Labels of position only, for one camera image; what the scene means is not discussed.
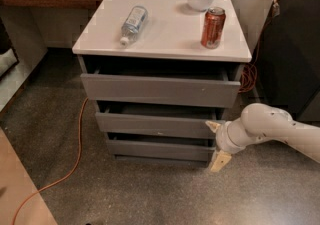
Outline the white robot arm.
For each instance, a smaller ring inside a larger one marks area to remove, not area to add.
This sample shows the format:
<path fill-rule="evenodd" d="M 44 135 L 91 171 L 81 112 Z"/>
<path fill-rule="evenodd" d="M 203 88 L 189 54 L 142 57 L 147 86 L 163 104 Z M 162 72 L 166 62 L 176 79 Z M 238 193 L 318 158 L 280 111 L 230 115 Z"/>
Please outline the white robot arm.
<path fill-rule="evenodd" d="M 320 128 L 295 121 L 279 108 L 253 103 L 246 106 L 236 120 L 224 123 L 206 121 L 205 124 L 216 136 L 212 172 L 219 172 L 234 154 L 247 146 L 271 140 L 282 142 L 320 162 Z"/>

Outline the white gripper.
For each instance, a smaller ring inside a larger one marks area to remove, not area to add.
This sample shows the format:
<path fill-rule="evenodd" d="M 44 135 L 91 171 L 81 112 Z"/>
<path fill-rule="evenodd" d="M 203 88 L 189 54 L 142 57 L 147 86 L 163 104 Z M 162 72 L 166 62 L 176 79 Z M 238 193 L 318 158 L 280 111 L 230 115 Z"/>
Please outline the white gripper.
<path fill-rule="evenodd" d="M 216 133 L 216 143 L 221 149 L 216 151 L 210 164 L 211 172 L 219 172 L 236 154 L 246 148 L 249 143 L 249 136 L 239 119 L 227 121 L 220 124 L 214 121 L 206 121 L 209 129 Z"/>

